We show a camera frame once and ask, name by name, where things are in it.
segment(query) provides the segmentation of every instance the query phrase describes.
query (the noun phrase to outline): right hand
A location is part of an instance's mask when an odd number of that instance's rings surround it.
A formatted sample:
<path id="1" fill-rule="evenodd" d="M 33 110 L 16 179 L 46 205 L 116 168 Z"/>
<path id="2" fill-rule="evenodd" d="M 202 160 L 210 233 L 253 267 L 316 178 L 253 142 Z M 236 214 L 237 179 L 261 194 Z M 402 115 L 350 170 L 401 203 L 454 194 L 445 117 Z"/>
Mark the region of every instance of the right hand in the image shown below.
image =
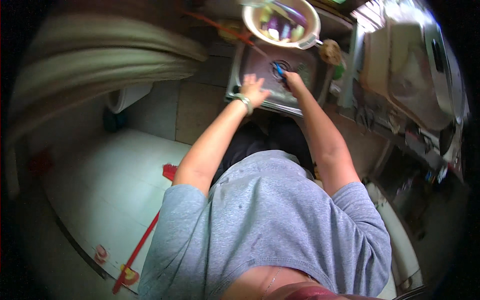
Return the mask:
<path id="1" fill-rule="evenodd" d="M 295 97 L 297 97 L 298 93 L 301 90 L 307 89 L 307 87 L 303 83 L 303 80 L 301 79 L 300 75 L 298 75 L 298 73 L 284 71 L 284 75 L 285 75 L 285 78 L 287 79 L 288 87 L 290 88 L 292 94 Z"/>

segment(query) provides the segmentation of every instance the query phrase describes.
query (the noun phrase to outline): vegetables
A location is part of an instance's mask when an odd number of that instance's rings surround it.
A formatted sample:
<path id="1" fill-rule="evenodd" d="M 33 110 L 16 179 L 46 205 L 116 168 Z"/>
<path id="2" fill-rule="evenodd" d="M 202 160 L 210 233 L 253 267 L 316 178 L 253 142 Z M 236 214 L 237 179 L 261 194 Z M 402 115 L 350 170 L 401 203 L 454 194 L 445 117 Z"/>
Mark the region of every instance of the vegetables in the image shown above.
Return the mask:
<path id="1" fill-rule="evenodd" d="M 281 14 L 283 17 L 291 19 L 298 25 L 301 25 L 304 28 L 307 27 L 307 19 L 293 8 L 278 1 L 273 1 L 272 3 L 270 3 L 269 7 Z"/>
<path id="2" fill-rule="evenodd" d="M 305 28 L 301 25 L 297 25 L 295 29 L 291 32 L 291 42 L 294 43 L 302 38 L 303 34 L 305 33 Z"/>
<path id="3" fill-rule="evenodd" d="M 260 22 L 267 23 L 270 20 L 272 13 L 273 10 L 270 7 L 264 6 L 264 8 L 262 9 L 262 14 L 260 15 Z"/>
<path id="4" fill-rule="evenodd" d="M 281 41 L 284 40 L 284 39 L 286 39 L 286 38 L 289 38 L 289 39 L 290 39 L 290 37 L 291 37 L 291 28 L 292 28 L 292 26 L 291 26 L 290 22 L 285 23 L 285 24 L 283 25 L 283 28 L 282 28 L 281 33 L 280 33 L 280 38 L 279 38 Z"/>
<path id="5" fill-rule="evenodd" d="M 301 24 L 306 24 L 303 15 L 291 7 L 274 1 L 262 8 L 259 31 L 267 38 L 277 42 L 297 42 L 305 33 L 305 26 Z"/>
<path id="6" fill-rule="evenodd" d="M 278 30 L 278 18 L 276 16 L 272 16 L 268 21 L 267 31 L 275 41 L 279 41 L 280 38 L 280 33 L 278 32 Z"/>

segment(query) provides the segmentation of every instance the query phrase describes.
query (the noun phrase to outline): necklace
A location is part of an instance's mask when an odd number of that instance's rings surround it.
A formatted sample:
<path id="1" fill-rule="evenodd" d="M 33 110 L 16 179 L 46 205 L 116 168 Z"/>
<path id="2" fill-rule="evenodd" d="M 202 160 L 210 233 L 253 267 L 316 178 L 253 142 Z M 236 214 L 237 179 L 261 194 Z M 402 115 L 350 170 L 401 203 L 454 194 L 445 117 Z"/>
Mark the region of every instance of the necklace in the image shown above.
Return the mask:
<path id="1" fill-rule="evenodd" d="M 278 273 L 280 273 L 280 270 L 281 270 L 282 268 L 283 268 L 283 267 L 280 267 L 280 268 L 278 269 L 278 271 L 276 272 L 275 276 L 273 276 L 272 282 L 270 282 L 270 284 L 267 286 L 267 289 L 265 290 L 265 292 L 264 292 L 264 294 L 262 295 L 262 297 L 260 298 L 260 300 L 264 300 L 265 294 L 267 294 L 268 289 L 271 287 L 271 285 L 272 285 L 273 282 L 275 281 L 276 276 L 278 275 Z M 310 274 L 307 274 L 307 275 L 308 275 L 308 280 L 309 280 L 309 281 L 312 281 L 312 277 L 310 276 Z"/>

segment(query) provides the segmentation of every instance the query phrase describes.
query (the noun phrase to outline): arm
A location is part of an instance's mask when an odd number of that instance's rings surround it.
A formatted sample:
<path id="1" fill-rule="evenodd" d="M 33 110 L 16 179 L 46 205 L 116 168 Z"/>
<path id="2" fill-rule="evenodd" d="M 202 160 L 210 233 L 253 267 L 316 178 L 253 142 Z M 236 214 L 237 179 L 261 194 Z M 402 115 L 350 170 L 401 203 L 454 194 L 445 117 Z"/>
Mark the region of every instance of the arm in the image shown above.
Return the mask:
<path id="1" fill-rule="evenodd" d="M 243 79 L 240 92 L 250 100 L 254 108 L 259 107 L 269 95 L 268 91 L 260 91 L 263 83 L 264 79 L 257 81 L 254 74 L 245 75 Z M 182 159 L 172 185 L 190 184 L 207 196 L 233 134 L 246 115 L 247 108 L 243 102 L 230 102 Z"/>
<path id="2" fill-rule="evenodd" d="M 293 72 L 285 72 L 285 75 L 303 113 L 325 192 L 332 196 L 346 184 L 360 181 L 347 144 L 338 129 L 315 101 L 300 76 Z"/>

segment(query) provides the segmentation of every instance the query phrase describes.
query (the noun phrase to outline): white tile floor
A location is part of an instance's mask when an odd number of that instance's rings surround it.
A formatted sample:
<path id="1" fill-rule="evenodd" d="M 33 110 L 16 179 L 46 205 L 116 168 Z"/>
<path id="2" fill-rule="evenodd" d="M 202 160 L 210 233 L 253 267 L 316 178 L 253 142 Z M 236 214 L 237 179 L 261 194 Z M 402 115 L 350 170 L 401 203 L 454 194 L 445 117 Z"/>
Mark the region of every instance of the white tile floor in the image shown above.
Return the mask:
<path id="1" fill-rule="evenodd" d="M 70 234 L 91 257 L 98 244 L 108 251 L 103 267 L 117 278 L 120 265 L 129 259 L 171 185 L 162 176 L 162 166 L 178 165 L 189 149 L 126 129 L 69 152 L 45 176 L 44 188 Z M 150 243 L 151 237 L 132 264 L 139 274 Z"/>

